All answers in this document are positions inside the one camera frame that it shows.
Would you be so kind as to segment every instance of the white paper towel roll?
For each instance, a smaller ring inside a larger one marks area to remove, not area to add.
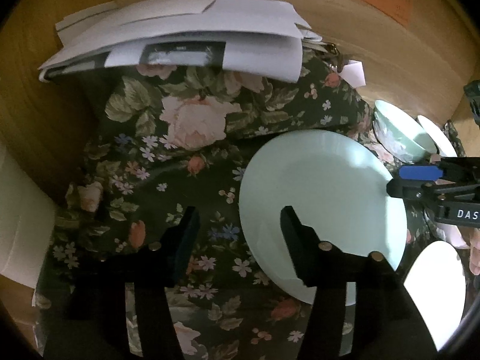
[[[0,143],[0,274],[35,288],[55,209]]]

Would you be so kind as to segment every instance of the metal screw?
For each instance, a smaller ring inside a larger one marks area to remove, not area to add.
[[[332,244],[327,241],[320,242],[318,244],[318,247],[321,251],[331,251],[332,250]]]
[[[373,251],[370,256],[378,263],[383,260],[383,254],[379,251]]]
[[[157,251],[162,247],[162,244],[158,241],[152,242],[151,244],[148,244],[148,249],[151,251]]]

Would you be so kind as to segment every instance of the white paper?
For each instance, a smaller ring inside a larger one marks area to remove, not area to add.
[[[264,17],[288,19],[306,28],[310,25],[295,10],[292,4],[279,0],[216,0],[210,13],[238,14],[252,12]]]
[[[235,34],[227,42],[223,69],[296,83],[302,69],[302,40],[286,36]]]
[[[119,9],[107,20],[98,25],[98,29],[117,27],[139,20],[156,17],[199,14],[215,0],[145,0]]]
[[[319,42],[322,44],[325,44],[322,42],[322,37],[321,35],[317,34],[316,32],[310,31],[310,30],[305,30],[303,28],[300,29],[300,32],[303,36],[304,40],[309,40],[310,42]]]
[[[115,3],[114,1],[110,1],[108,3],[103,3],[95,5],[94,7],[82,9],[81,11],[65,16],[62,21],[59,21],[57,24],[55,24],[55,29],[57,31],[61,31],[66,27],[69,27],[79,21],[86,19],[87,17],[96,16],[108,11],[114,11],[117,8],[117,3]]]
[[[57,35],[60,38],[62,44],[66,46],[73,39],[78,37],[80,34],[88,30],[93,25],[97,24],[99,21],[103,20],[105,17],[111,15],[114,11],[115,10],[101,12],[93,16],[85,17],[84,19],[73,23],[68,27],[58,30]]]
[[[145,19],[109,28],[102,27],[102,20],[73,39],[40,68],[58,66],[99,48],[182,32],[253,32],[301,39],[302,33],[295,24],[299,21],[304,22],[291,4],[274,0],[216,0],[200,14]]]
[[[349,61],[338,75],[348,82],[352,88],[366,85],[363,64],[360,61]]]
[[[143,39],[113,47],[105,67],[136,65],[148,44],[181,41],[225,42],[222,69],[296,83],[302,69],[302,42],[298,38],[238,32],[196,32]]]

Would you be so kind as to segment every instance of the blue clip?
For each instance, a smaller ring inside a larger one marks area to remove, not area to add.
[[[398,175],[401,179],[436,181],[443,176],[443,170],[435,165],[402,166]]]

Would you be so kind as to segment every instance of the white plate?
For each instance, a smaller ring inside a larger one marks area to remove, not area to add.
[[[439,154],[442,157],[457,157],[457,152],[455,151],[454,147],[435,123],[422,115],[418,115],[417,120],[427,134],[433,139],[438,147]]]
[[[458,327],[465,303],[463,266],[453,246],[443,241],[427,246],[404,285],[439,350]]]
[[[280,211],[291,205],[320,239],[347,253],[380,251],[396,269],[407,218],[403,201],[386,193],[391,178],[370,151],[334,132],[272,139],[253,156],[240,187],[240,220],[253,256],[285,292],[313,303],[316,288],[297,278],[280,229]],[[354,289],[347,289],[347,305],[355,303]]]

